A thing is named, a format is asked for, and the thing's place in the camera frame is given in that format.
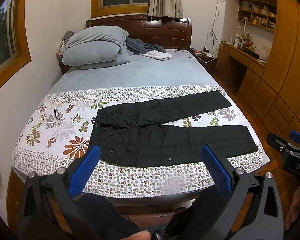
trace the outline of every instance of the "nightstand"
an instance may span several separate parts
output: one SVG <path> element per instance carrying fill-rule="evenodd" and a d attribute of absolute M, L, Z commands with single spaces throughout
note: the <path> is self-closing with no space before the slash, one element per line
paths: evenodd
<path fill-rule="evenodd" d="M 66 74 L 66 72 L 71 68 L 71 66 L 64 65 L 62 62 L 59 63 L 59 67 L 61 69 L 62 75 Z"/>
<path fill-rule="evenodd" d="M 205 70 L 208 71 L 211 76 L 213 76 L 213 74 L 216 70 L 216 65 L 217 65 L 218 59 L 217 58 L 213 59 L 211 57 L 206 56 L 205 54 L 202 54 L 202 55 L 193 54 L 193 56 L 205 68 Z"/>

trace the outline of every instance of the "gray pillow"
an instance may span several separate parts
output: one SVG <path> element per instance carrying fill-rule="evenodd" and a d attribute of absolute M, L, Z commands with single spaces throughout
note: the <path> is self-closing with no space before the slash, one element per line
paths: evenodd
<path fill-rule="evenodd" d="M 110 41 L 91 41 L 70 47 L 63 53 L 64 65 L 80 66 L 84 64 L 115 61 L 120 46 Z"/>
<path fill-rule="evenodd" d="M 122 45 L 120 45 L 119 56 L 117 57 L 116 60 L 94 63 L 94 64 L 86 64 L 86 65 L 80 66 L 80 68 L 81 69 L 104 68 L 104 67 L 112 67 L 112 66 L 130 63 L 131 59 L 129 57 L 127 50 L 124 47 L 124 44 L 125 44 L 125 42 Z"/>
<path fill-rule="evenodd" d="M 129 33 L 118 26 L 90 27 L 74 34 L 67 42 L 66 50 L 78 44 L 97 40 L 112 41 L 120 45 L 128 36 Z"/>

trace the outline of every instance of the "wooden headboard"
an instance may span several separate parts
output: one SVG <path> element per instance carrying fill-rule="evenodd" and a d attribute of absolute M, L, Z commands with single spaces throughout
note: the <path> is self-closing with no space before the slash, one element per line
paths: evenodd
<path fill-rule="evenodd" d="M 149 22 L 145 15 L 127 15 L 86 22 L 86 28 L 99 25 L 119 26 L 130 34 L 130 38 L 140 39 L 149 44 L 159 44 L 165 49 L 190 49 L 191 19 L 159 19 Z"/>

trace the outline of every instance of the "floral bed runner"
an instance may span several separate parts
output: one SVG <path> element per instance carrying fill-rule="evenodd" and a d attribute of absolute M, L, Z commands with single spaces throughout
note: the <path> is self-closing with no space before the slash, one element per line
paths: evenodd
<path fill-rule="evenodd" d="M 74 158 L 85 154 L 99 108 L 215 90 L 219 90 L 232 106 L 169 124 L 181 127 L 245 125 L 258 151 L 229 161 L 247 172 L 260 168 L 264 153 L 261 143 L 242 112 L 219 86 L 107 88 L 47 95 L 20 135 L 13 150 L 12 165 L 25 174 L 36 171 L 39 175 L 68 167 Z M 55 117 L 55 108 L 59 120 Z M 204 163 L 134 168 L 99 161 L 84 192 L 116 198 L 153 197 L 197 191 L 212 184 Z"/>

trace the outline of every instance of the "silver screw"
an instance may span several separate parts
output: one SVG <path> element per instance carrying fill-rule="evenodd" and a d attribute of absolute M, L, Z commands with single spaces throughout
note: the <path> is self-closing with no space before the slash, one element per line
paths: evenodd
<path fill-rule="evenodd" d="M 271 172 L 267 172 L 267 173 L 266 173 L 266 176 L 267 176 L 268 179 L 272 179 L 272 178 L 273 178 L 273 175 L 272 175 Z"/>
<path fill-rule="evenodd" d="M 239 168 L 235 169 L 235 172 L 238 173 L 238 174 L 240 174 L 240 175 L 242 175 L 242 174 L 244 174 L 244 169 L 241 168 L 241 167 L 239 167 Z"/>
<path fill-rule="evenodd" d="M 59 169 L 57 169 L 57 173 L 58 174 L 64 174 L 66 172 L 66 168 L 59 168 Z"/>
<path fill-rule="evenodd" d="M 33 178 L 34 176 L 35 176 L 35 172 L 34 171 L 29 172 L 29 174 L 28 174 L 29 178 Z"/>

